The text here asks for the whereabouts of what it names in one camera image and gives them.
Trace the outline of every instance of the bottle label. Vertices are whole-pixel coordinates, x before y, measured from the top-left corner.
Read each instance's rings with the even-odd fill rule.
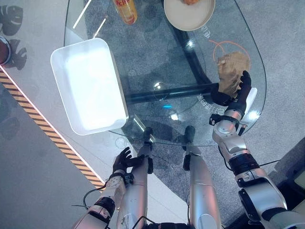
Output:
[[[117,6],[124,6],[129,3],[130,0],[116,0],[115,3]]]

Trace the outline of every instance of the black cable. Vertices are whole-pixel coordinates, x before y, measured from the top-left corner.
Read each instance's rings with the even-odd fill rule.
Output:
[[[72,207],[83,207],[83,208],[86,208],[87,206],[84,206],[84,205],[77,205],[77,204],[73,204],[71,205]]]
[[[87,193],[85,194],[85,196],[84,196],[83,199],[82,199],[82,203],[83,203],[83,205],[84,205],[83,207],[85,207],[87,210],[89,209],[89,207],[88,207],[87,204],[86,204],[86,197],[87,197],[90,193],[92,193],[92,192],[95,192],[95,191],[97,191],[97,190],[101,190],[101,189],[105,188],[107,182],[108,182],[108,181],[106,181],[106,183],[104,184],[103,187],[99,187],[99,188],[92,189],[92,190],[90,190],[89,192],[87,192]]]
[[[191,225],[190,222],[190,202],[187,204],[187,220],[189,221],[189,225]]]
[[[226,160],[225,160],[223,154],[221,153],[219,146],[218,146],[218,150],[219,150],[220,155],[221,155],[221,156],[223,157],[223,159],[224,159],[224,165],[227,167],[227,169],[229,169],[230,171],[233,171],[233,170],[231,170],[231,169],[229,168],[229,166],[227,165],[227,162],[226,162]]]
[[[259,166],[265,166],[265,165],[268,165],[268,164],[271,164],[271,163],[274,163],[274,162],[278,162],[280,160],[276,160],[276,161],[271,161],[271,162],[268,162],[268,163],[265,163],[265,164],[262,164],[262,165],[259,165]]]
[[[229,166],[227,165],[227,162],[226,162],[226,160],[225,160],[225,158],[224,158],[223,154],[221,153],[219,146],[218,146],[218,150],[219,150],[220,155],[221,155],[221,156],[223,157],[223,159],[224,159],[224,165],[227,167],[227,169],[229,169],[230,171],[233,171],[233,170],[231,170],[231,169],[229,168]],[[268,165],[268,164],[272,164],[272,163],[274,163],[274,162],[278,162],[278,161],[280,161],[280,160],[271,161],[271,162],[268,162],[268,163],[265,163],[265,164],[259,165],[259,167],[260,167],[260,166],[265,166],[265,165]]]
[[[155,223],[155,222],[153,222],[152,220],[150,220],[149,218],[147,218],[146,216],[141,216],[141,217],[138,219],[138,221],[135,222],[135,224],[134,224],[134,226],[132,227],[132,229],[135,229],[135,227],[138,225],[138,223],[140,222],[140,220],[141,220],[142,218],[146,219],[147,221],[150,221],[151,223]]]

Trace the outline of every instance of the robot leg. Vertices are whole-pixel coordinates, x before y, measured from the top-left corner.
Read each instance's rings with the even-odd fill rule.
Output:
[[[138,156],[145,158],[140,166],[132,169],[134,176],[133,184],[126,186],[126,192],[122,198],[119,215],[117,219],[117,229],[131,229],[141,216],[147,213],[147,173],[149,169],[149,154],[151,143],[144,143]],[[141,219],[136,229],[141,229],[146,224]]]

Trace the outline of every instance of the brown paper bag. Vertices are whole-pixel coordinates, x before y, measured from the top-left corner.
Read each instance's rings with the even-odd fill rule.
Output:
[[[218,58],[217,65],[220,80],[218,91],[235,98],[243,71],[250,69],[249,58],[241,52],[233,52]]]

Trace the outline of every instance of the caution stripe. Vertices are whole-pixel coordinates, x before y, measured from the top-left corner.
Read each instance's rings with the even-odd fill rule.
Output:
[[[96,187],[102,187],[104,183],[97,177],[97,175],[85,164],[80,158],[75,149],[60,136],[52,126],[40,115],[38,110],[31,104],[31,102],[19,91],[18,87],[13,81],[0,69],[0,83],[8,90],[19,105],[28,113],[33,121],[43,130],[43,132],[50,138],[52,142],[65,154],[65,156],[80,170],[80,172]]]

